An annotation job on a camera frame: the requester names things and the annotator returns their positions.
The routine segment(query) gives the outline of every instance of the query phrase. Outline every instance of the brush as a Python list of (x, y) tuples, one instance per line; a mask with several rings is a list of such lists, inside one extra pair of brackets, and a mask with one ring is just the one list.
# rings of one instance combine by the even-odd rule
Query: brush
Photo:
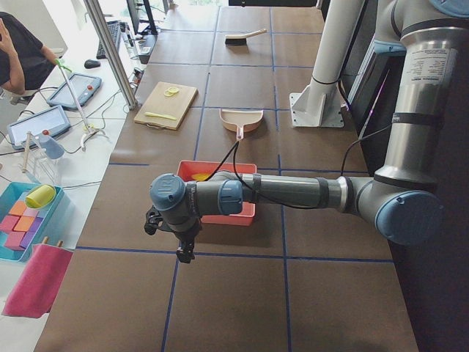
[(260, 29), (259, 31), (246, 33), (246, 34), (227, 34), (225, 35), (225, 45), (247, 45), (248, 41), (246, 40), (249, 37), (254, 35), (259, 35), (267, 32), (266, 28)]

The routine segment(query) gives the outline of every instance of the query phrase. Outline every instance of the yellow object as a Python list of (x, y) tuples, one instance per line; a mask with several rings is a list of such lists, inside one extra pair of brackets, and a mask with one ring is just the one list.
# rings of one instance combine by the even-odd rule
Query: yellow object
[(205, 181), (209, 176), (210, 176), (210, 174), (200, 173), (200, 174), (191, 175), (191, 178), (195, 181)]
[(164, 95), (166, 97), (172, 97), (173, 95), (179, 92), (179, 88), (177, 87), (169, 87), (167, 90), (164, 91)]
[[(89, 124), (89, 127), (91, 128), (95, 128), (95, 125), (93, 125), (92, 123)], [(83, 131), (88, 131), (88, 128), (86, 126), (83, 126)]]
[(26, 206), (28, 208), (42, 208), (53, 201), (56, 196), (56, 189), (50, 185), (41, 185), (33, 188), (26, 196)]
[(154, 112), (145, 112), (145, 116), (148, 117), (160, 117), (161, 119), (168, 119), (168, 120), (174, 120), (176, 121), (177, 118), (168, 114), (156, 114)]

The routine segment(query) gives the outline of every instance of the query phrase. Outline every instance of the pink dustpan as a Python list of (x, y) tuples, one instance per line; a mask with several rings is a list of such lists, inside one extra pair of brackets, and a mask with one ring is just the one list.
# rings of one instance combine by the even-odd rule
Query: pink dustpan
[(264, 115), (263, 110), (242, 111), (220, 109), (220, 119), (223, 126), (236, 132), (236, 140), (244, 138), (245, 132), (250, 132), (259, 127)]

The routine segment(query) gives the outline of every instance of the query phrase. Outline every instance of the table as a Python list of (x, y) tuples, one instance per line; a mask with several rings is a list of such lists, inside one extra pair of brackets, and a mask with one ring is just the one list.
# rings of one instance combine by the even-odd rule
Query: table
[[(104, 131), (106, 136), (99, 133), (93, 136), (86, 143), (86, 151), (78, 151), (74, 154), (65, 153), (57, 162), (41, 161), (47, 165), (54, 173), (53, 177), (44, 172), (38, 164), (36, 169), (31, 169), (32, 174), (41, 183), (53, 183), (57, 186), (75, 186), (84, 183), (93, 183), (87, 187), (72, 188), (65, 191), (70, 204), (65, 211), (66, 229), (61, 237), (64, 241), (64, 247), (74, 249), (80, 237), (84, 223), (91, 209), (93, 199), (99, 189), (99, 182), (102, 180), (106, 170), (109, 156), (114, 149), (114, 145), (119, 137), (123, 123), (127, 116), (127, 106), (122, 94), (118, 93), (119, 87), (114, 78), (108, 60), (100, 60), (101, 66), (87, 70), (84, 68), (86, 59), (95, 57), (98, 38), (92, 26), (86, 26), (81, 32), (81, 36), (76, 38), (73, 45), (64, 55), (65, 64), (74, 72), (83, 73), (91, 76), (99, 76), (103, 80), (102, 87), (96, 92), (93, 99), (84, 107), (86, 114), (98, 109), (109, 98), (115, 95), (113, 101), (109, 101), (103, 108), (89, 118), (89, 122), (95, 127), (103, 127), (101, 112), (109, 107), (104, 113), (106, 126)], [(138, 60), (130, 59), (131, 52), (125, 47), (124, 43), (119, 46), (119, 55), (122, 59), (125, 71), (128, 75), (133, 72), (133, 68), (144, 68)], [(64, 81), (62, 74), (56, 67), (44, 82), (42, 87), (57, 87)], [(48, 97), (53, 90), (44, 90), (43, 95)], [(40, 112), (49, 106), (41, 94), (36, 94), (32, 101), (25, 106), (33, 112)], [(84, 133), (83, 123), (78, 112), (66, 111), (72, 128), (63, 136), (57, 138), (57, 141), (63, 145), (66, 150), (73, 151), (80, 147), (80, 139)], [(0, 153), (11, 152), (11, 146), (3, 141), (0, 144)], [(32, 151), (30, 161), (34, 160), (37, 151)], [(34, 181), (22, 173), (23, 153), (6, 155), (0, 157), (3, 168), (0, 175), (17, 181), (31, 183)], [(8, 182), (0, 178), (0, 191), (8, 186)], [(0, 309), (3, 308), (4, 300), (18, 281), (23, 272), (25, 263), (0, 261)], [(37, 342), (40, 332), (48, 315), (44, 315), (39, 320), (27, 318), (11, 318), (0, 316), (0, 338), (2, 340), (3, 351), (31, 351)]]

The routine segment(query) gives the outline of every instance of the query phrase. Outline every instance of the chair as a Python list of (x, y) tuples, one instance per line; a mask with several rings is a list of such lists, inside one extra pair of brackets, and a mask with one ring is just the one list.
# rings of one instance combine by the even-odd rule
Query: chair
[(7, 97), (8, 96), (10, 97), (10, 104), (12, 105), (17, 105), (19, 103), (28, 105), (36, 91), (37, 91), (36, 89), (26, 90), (24, 94), (18, 95), (12, 92), (8, 92), (7, 90), (4, 90), (5, 95)]

